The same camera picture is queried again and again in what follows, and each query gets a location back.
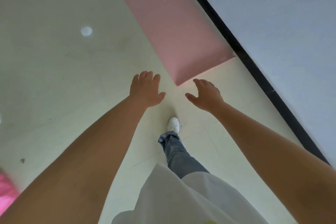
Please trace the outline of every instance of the forearm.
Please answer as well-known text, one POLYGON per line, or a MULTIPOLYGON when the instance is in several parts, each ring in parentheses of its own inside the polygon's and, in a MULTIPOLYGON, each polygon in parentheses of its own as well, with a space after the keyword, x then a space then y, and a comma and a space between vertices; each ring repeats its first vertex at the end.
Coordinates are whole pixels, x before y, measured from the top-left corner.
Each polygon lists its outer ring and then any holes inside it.
POLYGON ((145 110, 128 97, 108 111, 33 181, 0 223, 97 223, 145 110))
POLYGON ((317 223, 322 212, 330 219, 328 209, 336 207, 336 173, 330 166, 226 103, 212 114, 298 222, 317 223))

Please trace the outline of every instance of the foot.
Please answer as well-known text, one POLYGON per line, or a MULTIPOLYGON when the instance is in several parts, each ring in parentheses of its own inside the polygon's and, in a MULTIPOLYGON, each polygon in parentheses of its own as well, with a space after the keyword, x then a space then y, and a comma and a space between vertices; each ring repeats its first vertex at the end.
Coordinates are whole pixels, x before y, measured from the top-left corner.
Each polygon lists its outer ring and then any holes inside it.
POLYGON ((174 131, 175 133, 179 133, 180 131, 180 121, 176 117, 171 117, 168 121, 167 131, 174 131))

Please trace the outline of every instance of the hand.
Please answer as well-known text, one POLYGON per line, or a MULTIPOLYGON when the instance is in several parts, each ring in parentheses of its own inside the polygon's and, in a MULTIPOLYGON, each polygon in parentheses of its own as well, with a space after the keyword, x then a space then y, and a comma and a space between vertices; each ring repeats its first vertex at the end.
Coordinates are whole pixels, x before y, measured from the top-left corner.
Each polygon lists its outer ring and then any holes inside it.
POLYGON ((193 81, 198 89, 198 98, 190 93, 185 96, 196 107, 212 113, 224 103, 220 91, 211 82, 199 79, 193 81))
POLYGON ((129 96, 139 100, 145 107, 158 105, 164 99, 166 93, 159 94, 160 75, 156 74, 153 78, 152 71, 143 71, 140 75, 133 77, 129 96))

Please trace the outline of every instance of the denim pant leg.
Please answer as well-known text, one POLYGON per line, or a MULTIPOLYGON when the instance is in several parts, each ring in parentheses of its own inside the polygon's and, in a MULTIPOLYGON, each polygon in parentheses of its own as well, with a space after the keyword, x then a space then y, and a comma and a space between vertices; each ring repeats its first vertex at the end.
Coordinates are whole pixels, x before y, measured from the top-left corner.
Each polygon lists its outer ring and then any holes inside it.
POLYGON ((180 179, 193 172, 209 173, 204 166, 190 156, 183 146, 180 137, 174 131, 162 134, 158 142, 162 145, 163 151, 166 154, 169 169, 180 179))

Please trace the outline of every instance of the glossy floor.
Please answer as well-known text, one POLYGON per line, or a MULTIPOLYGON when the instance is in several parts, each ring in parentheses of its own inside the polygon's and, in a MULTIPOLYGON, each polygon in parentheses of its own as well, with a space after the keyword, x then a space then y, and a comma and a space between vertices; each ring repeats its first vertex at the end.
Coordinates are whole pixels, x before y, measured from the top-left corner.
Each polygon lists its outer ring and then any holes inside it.
MULTIPOLYGON (((193 83, 175 86, 123 0, 0 2, 0 167, 21 191, 128 95, 134 74, 153 70, 162 76, 166 98, 140 121, 100 223, 132 209, 155 163, 165 162, 157 139, 171 116, 180 119, 187 150, 210 172, 270 223, 294 223, 225 129, 186 100, 185 92, 196 92, 193 83)), ((228 103, 298 143, 238 58, 201 78, 228 103)))

